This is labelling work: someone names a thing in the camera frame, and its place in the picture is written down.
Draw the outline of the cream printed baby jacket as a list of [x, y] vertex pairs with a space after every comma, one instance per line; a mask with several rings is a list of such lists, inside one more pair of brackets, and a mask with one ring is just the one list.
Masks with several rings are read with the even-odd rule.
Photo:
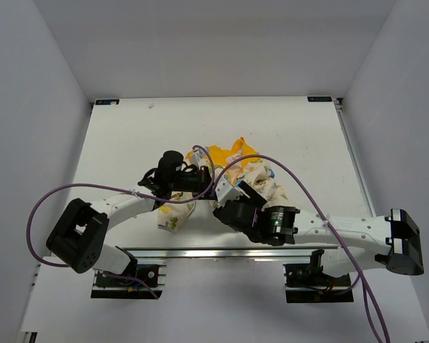
[[[210, 171], [215, 171], [218, 175], [229, 163], [246, 155], [258, 155], [244, 138], [239, 138], [232, 145], [231, 149], [222, 149], [219, 146], [208, 146], [209, 157], [212, 165]], [[190, 165], [189, 160], [192, 151], [189, 152], [184, 161]], [[266, 207], [292, 205], [284, 189], [275, 179], [275, 173], [269, 162], [262, 158], [249, 158], [237, 162], [231, 166], [222, 176], [233, 186], [237, 186], [241, 181], [248, 183], [257, 193], [266, 200]], [[158, 208], [157, 226], [160, 229], [166, 229], [170, 232], [177, 232], [184, 223], [191, 217], [197, 207], [197, 202], [188, 202], [186, 204], [163, 204]]]

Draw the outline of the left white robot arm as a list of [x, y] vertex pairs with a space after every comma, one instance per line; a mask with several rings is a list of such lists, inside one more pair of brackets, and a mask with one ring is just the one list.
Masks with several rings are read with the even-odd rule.
[[194, 146], [191, 161], [178, 151], [166, 151], [139, 186], [147, 189], [115, 189], [115, 196], [95, 202], [71, 200], [49, 234], [46, 247], [78, 274], [90, 269], [112, 274], [122, 285], [137, 276], [137, 260], [120, 247], [105, 244], [107, 232], [117, 225], [162, 208], [208, 199], [215, 166], [207, 148]]

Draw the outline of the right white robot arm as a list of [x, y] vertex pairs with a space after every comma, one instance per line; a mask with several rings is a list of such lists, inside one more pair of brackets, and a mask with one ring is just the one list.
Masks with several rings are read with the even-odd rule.
[[347, 247], [347, 252], [319, 251], [313, 255], [308, 274], [319, 285], [347, 274], [351, 257], [363, 270], [385, 267], [401, 275], [424, 273], [420, 230], [403, 209], [392, 209], [390, 215], [381, 217], [323, 219], [319, 214], [295, 207], [261, 209], [236, 200], [216, 208], [213, 215], [253, 243], [273, 247], [291, 244]]

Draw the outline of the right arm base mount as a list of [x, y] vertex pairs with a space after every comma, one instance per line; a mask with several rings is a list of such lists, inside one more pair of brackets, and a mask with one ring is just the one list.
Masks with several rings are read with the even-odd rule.
[[284, 264], [285, 297], [288, 304], [352, 303], [349, 274], [331, 277], [323, 272], [323, 249], [315, 250], [307, 263]]

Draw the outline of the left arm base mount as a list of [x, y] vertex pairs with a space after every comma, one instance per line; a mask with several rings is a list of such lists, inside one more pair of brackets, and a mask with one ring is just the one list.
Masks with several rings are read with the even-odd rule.
[[127, 278], [95, 271], [91, 298], [158, 300], [166, 283], [166, 275], [167, 265], [151, 262], [138, 264], [135, 273]]

